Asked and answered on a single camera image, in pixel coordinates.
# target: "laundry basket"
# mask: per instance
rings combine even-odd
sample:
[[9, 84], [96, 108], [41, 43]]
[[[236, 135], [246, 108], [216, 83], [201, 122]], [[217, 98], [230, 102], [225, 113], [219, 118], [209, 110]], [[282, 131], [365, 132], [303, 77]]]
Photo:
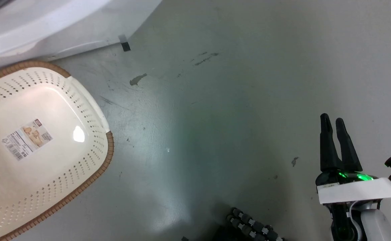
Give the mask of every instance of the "laundry basket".
[[108, 167], [114, 139], [88, 91], [50, 63], [0, 71], [0, 240], [69, 203]]

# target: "basket rim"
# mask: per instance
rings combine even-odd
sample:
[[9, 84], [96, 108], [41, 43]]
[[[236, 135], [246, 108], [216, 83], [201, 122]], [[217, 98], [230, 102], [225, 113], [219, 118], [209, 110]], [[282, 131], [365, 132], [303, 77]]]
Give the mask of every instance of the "basket rim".
[[[14, 72], [17, 72], [19, 70], [24, 70], [27, 68], [33, 68], [33, 67], [42, 67], [47, 68], [52, 71], [55, 71], [56, 73], [62, 75], [65, 78], [70, 77], [70, 73], [66, 70], [62, 69], [61, 67], [58, 67], [55, 64], [47, 63], [44, 61], [24, 61], [17, 64], [14, 64], [12, 66], [9, 66], [7, 68], [4, 68], [0, 70], [0, 78], [12, 74]], [[23, 224], [22, 226], [18, 227], [17, 229], [7, 233], [6, 235], [3, 235], [0, 237], [0, 241], [10, 241], [11, 239], [21, 235], [22, 233], [26, 232], [27, 230], [35, 227], [38, 223], [44, 221], [53, 213], [60, 210], [62, 207], [64, 207], [66, 204], [68, 204], [70, 201], [72, 201], [76, 196], [78, 196], [82, 191], [84, 191], [88, 186], [90, 186], [95, 180], [97, 180], [108, 168], [109, 164], [111, 163], [112, 156], [114, 154], [114, 136], [111, 131], [106, 133], [106, 138], [108, 140], [108, 152], [106, 154], [106, 158], [102, 165], [89, 177], [85, 182], [83, 182], [80, 186], [78, 186], [75, 190], [73, 190], [69, 195], [64, 197], [62, 200], [60, 200], [58, 203], [53, 205], [51, 208], [47, 209], [45, 212], [38, 215], [36, 218], [33, 218], [29, 222]]]

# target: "robotic arm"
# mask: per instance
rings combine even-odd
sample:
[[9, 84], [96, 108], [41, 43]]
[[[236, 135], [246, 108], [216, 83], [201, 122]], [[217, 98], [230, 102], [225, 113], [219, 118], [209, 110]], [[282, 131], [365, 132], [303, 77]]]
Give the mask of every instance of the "robotic arm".
[[[341, 146], [339, 159], [332, 139], [329, 116], [322, 114], [320, 170], [316, 179], [319, 201], [328, 208], [334, 241], [391, 241], [391, 226], [379, 210], [383, 198], [391, 197], [391, 176], [377, 178], [361, 173], [344, 121], [336, 120], [336, 135]], [[391, 167], [391, 157], [385, 162]]]

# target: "gray floor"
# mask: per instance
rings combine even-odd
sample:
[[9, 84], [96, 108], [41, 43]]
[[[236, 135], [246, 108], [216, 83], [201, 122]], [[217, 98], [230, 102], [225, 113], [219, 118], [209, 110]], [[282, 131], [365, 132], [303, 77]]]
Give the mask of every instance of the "gray floor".
[[390, 174], [391, 1], [164, 0], [129, 43], [56, 62], [107, 116], [114, 159], [16, 240], [204, 240], [231, 206], [328, 240], [323, 112], [344, 118], [366, 173]]

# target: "green light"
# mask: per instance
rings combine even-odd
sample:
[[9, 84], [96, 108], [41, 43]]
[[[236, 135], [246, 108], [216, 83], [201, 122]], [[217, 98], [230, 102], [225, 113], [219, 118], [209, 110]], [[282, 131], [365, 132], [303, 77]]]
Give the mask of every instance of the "green light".
[[357, 177], [361, 180], [374, 180], [374, 178], [362, 173], [358, 173]]
[[339, 172], [338, 173], [340, 176], [342, 176], [342, 177], [345, 177], [345, 178], [347, 178], [348, 176], [347, 176], [347, 174], [345, 174], [345, 173], [342, 173], [342, 172]]

